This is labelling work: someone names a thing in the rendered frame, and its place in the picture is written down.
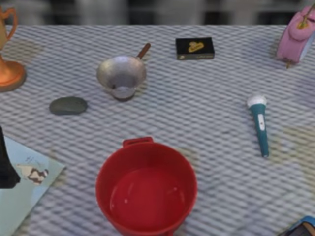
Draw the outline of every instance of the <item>gray patterned cloth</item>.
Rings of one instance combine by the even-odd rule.
[[[5,135],[67,165],[16,236],[117,236],[95,199],[95,179],[124,139],[152,136],[179,150],[198,180],[195,207],[176,236],[275,236],[315,215],[315,48],[287,70],[275,60],[284,26],[20,26],[3,57],[26,83],[0,95]],[[176,60],[175,38],[212,37],[214,60]],[[147,81],[129,102],[106,94],[100,62],[144,57]],[[246,100],[268,99],[270,157],[260,156]],[[79,96],[80,116],[49,113]]]

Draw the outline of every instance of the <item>blurred background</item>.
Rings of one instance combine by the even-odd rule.
[[[0,0],[19,23],[44,24],[287,24],[315,0]]]

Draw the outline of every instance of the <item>black bottle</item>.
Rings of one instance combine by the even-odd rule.
[[[11,165],[0,126],[0,189],[14,188],[21,178]]]

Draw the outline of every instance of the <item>pan handle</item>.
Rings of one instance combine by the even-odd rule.
[[[150,49],[151,44],[147,43],[146,45],[144,45],[143,49],[141,50],[141,52],[138,54],[138,58],[142,59],[144,57],[144,55],[147,53],[147,51]]]
[[[133,144],[138,144],[138,143],[153,143],[153,138],[152,137],[142,137],[138,139],[126,139],[123,141],[123,147],[127,147]]]

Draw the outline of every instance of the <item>gray stone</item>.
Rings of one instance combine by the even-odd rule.
[[[61,97],[54,100],[49,110],[55,115],[78,115],[88,108],[87,102],[80,97]]]

